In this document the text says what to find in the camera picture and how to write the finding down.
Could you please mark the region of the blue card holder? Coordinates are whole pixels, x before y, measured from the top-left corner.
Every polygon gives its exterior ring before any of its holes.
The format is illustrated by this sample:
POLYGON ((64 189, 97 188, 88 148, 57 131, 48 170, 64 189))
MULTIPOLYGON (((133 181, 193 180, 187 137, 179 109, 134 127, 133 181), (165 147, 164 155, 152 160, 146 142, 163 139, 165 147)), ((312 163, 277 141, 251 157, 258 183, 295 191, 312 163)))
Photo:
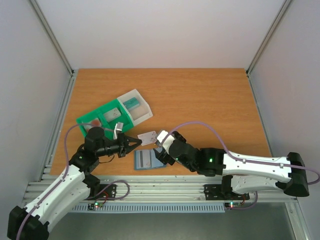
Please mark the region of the blue card holder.
POLYGON ((142 171, 165 168, 166 165, 156 158, 155 151, 160 153, 162 148, 136 150, 134 152, 134 170, 142 171))

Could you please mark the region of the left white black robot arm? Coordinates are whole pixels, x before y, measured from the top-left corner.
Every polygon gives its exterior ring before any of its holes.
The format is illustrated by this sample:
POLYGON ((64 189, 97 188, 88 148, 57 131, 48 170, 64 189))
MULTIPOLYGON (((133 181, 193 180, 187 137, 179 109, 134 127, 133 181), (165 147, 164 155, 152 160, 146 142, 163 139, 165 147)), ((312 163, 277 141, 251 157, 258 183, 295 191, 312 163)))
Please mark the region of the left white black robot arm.
POLYGON ((100 157, 125 157, 142 141, 117 133, 108 139, 102 127, 92 127, 76 153, 66 159, 60 176, 25 207, 9 213, 7 237, 10 240, 46 240, 58 221, 82 200, 96 199, 101 193, 100 179, 92 175, 100 157))

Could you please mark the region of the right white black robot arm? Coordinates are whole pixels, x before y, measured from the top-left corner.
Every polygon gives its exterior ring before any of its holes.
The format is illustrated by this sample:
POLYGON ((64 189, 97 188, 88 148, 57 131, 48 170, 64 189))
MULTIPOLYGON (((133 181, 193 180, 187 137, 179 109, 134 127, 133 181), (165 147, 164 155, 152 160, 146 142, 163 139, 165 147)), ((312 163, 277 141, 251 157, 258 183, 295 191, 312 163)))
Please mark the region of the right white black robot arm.
POLYGON ((190 172, 206 177, 222 176, 220 191, 225 198, 256 191, 282 191, 292 197, 308 197, 305 164, 299 153, 283 157, 259 157, 209 147, 195 148, 177 131, 156 135, 162 147, 156 157, 163 164, 179 163, 190 172))

